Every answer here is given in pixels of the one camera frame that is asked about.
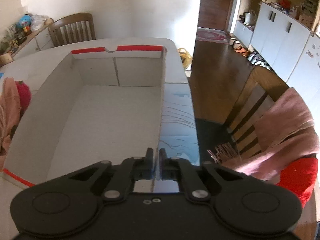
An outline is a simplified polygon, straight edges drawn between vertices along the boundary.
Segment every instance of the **dark chair cushion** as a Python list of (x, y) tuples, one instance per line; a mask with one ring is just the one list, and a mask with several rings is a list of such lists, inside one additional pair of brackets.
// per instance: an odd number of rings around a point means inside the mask
[(196, 118), (196, 129), (200, 162), (213, 161), (208, 150), (211, 150), (213, 154), (216, 154), (215, 148), (219, 144), (230, 143), (233, 149), (238, 152), (234, 137), (227, 126), (218, 122)]

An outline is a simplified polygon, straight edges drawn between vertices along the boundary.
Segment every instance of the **yellow plastic bag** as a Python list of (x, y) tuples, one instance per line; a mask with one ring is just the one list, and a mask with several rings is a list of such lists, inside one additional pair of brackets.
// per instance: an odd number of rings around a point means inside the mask
[(191, 57), (190, 53), (187, 52), (187, 50), (185, 48), (177, 49), (177, 51), (179, 52), (183, 68), (187, 69), (192, 63), (192, 57)]

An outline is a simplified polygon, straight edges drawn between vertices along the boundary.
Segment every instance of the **white drawer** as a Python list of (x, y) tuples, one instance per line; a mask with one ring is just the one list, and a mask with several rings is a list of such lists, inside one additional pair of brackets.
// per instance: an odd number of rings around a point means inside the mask
[(40, 32), (36, 36), (36, 40), (38, 42), (40, 49), (42, 49), (44, 45), (46, 45), (49, 41), (51, 41), (51, 37), (50, 37), (48, 28), (45, 28), (42, 32)]
[(41, 48), (41, 51), (45, 49), (51, 49), (51, 48), (54, 48), (54, 45), (52, 40), (49, 40), (49, 42)]
[(13, 59), (17, 60), (18, 58), (28, 56), (38, 51), (39, 51), (38, 44), (36, 43), (35, 39), (32, 39), (17, 53), (17, 55), (13, 57)]

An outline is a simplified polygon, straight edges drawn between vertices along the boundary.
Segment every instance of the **red patterned rug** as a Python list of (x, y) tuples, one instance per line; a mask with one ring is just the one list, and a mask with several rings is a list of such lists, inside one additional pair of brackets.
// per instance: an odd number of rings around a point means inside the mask
[(197, 41), (211, 41), (223, 44), (229, 44), (229, 40), (224, 31), (218, 31), (213, 29), (198, 28), (197, 29)]

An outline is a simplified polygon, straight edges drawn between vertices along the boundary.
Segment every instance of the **brown wooden door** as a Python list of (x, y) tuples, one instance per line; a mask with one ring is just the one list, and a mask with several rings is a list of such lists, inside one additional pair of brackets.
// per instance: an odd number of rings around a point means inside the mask
[(198, 27), (225, 30), (231, 0), (201, 0)]

